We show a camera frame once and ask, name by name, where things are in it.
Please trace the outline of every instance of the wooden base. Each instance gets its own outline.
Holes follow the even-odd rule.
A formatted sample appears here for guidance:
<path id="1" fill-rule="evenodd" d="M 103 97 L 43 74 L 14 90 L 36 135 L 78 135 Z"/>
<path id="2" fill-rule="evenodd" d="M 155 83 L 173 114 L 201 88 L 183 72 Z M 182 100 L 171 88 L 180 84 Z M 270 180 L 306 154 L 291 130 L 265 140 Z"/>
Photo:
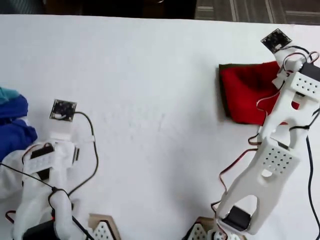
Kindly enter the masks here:
<path id="1" fill-rule="evenodd" d="M 92 228 L 93 230 L 95 230 L 101 221 L 104 221 L 104 222 L 107 221 L 108 226 L 111 228 L 110 231 L 112 231 L 112 233 L 115 237 L 115 240 L 121 240 L 119 231 L 117 229 L 116 223 L 115 223 L 114 219 L 112 218 L 112 216 L 90 213 L 89 220 L 88 220 L 88 226 L 90 228 Z"/>

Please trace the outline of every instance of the red cloth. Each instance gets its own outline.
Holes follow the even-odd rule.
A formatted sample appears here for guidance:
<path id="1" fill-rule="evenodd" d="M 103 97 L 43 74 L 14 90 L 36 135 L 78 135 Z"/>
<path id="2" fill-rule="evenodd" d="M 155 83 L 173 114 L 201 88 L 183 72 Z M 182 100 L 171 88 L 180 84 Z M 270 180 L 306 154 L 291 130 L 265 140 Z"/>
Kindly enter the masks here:
<path id="1" fill-rule="evenodd" d="M 272 80 L 277 77 L 279 66 L 276 61 L 252 66 L 224 69 L 220 72 L 227 106 L 231 118 L 242 124 L 262 125 L 265 112 L 257 109 L 257 101 L 277 93 Z M 263 100 L 259 108 L 271 113 L 278 95 Z"/>

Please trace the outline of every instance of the small circuit board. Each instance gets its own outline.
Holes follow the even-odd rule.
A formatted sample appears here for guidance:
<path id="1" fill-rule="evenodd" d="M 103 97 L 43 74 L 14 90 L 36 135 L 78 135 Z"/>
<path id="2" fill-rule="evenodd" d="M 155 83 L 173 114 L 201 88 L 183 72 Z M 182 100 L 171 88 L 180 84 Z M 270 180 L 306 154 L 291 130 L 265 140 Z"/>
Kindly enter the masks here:
<path id="1" fill-rule="evenodd" d="M 50 119 L 72 122 L 77 103 L 55 99 L 50 113 Z"/>
<path id="2" fill-rule="evenodd" d="M 279 28 L 274 30 L 268 36 L 261 40 L 261 42 L 273 53 L 275 54 L 281 48 L 287 46 L 292 40 L 287 37 Z"/>

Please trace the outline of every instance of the blue fabric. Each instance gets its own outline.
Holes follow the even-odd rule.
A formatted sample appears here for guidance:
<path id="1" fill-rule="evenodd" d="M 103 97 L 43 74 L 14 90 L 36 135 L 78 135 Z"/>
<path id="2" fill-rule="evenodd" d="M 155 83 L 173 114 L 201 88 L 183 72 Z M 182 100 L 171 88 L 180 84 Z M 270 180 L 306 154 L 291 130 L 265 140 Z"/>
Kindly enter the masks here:
<path id="1" fill-rule="evenodd" d="M 7 102 L 0 104 L 0 162 L 9 153 L 26 149 L 38 138 L 33 127 L 17 119 L 27 116 L 28 102 L 25 97 L 18 95 L 7 99 Z"/>
<path id="2" fill-rule="evenodd" d="M 11 122 L 12 119 L 27 116 L 28 102 L 24 96 L 19 95 L 16 98 L 0 105 L 0 125 Z"/>
<path id="3" fill-rule="evenodd" d="M 9 153 L 26 149 L 37 138 L 36 130 L 21 119 L 0 126 L 0 162 Z"/>
<path id="4" fill-rule="evenodd" d="M 10 99 L 15 99 L 20 94 L 16 90 L 0 87 L 0 105 L 8 102 Z"/>

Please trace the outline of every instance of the white table surface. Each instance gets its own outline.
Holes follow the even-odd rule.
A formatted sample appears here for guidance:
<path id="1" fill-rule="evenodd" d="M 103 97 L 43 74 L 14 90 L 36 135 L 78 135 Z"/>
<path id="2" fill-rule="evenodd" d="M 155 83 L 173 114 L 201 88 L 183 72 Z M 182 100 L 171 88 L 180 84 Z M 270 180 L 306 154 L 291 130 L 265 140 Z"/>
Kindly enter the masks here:
<path id="1" fill-rule="evenodd" d="M 280 27 L 298 45 L 320 50 L 320 26 L 89 16 L 0 16 L 0 86 L 29 102 L 28 119 L 45 139 L 54 99 L 77 102 L 94 124 L 100 167 L 77 191 L 83 210 L 112 215 L 123 240 L 179 240 L 223 188 L 218 173 L 245 149 L 257 126 L 226 119 L 218 64 L 262 63 L 273 55 L 260 40 Z M 78 136 L 89 136 L 82 116 Z M 310 132 L 313 200 L 320 212 L 319 121 Z M 279 204 L 254 240 L 315 239 L 309 201 L 309 161 L 288 181 Z M 230 173 L 248 165 L 249 153 Z M 84 144 L 71 186 L 94 169 Z M 0 214 L 19 203 L 1 201 Z M 0 217 L 1 239 L 10 224 Z"/>

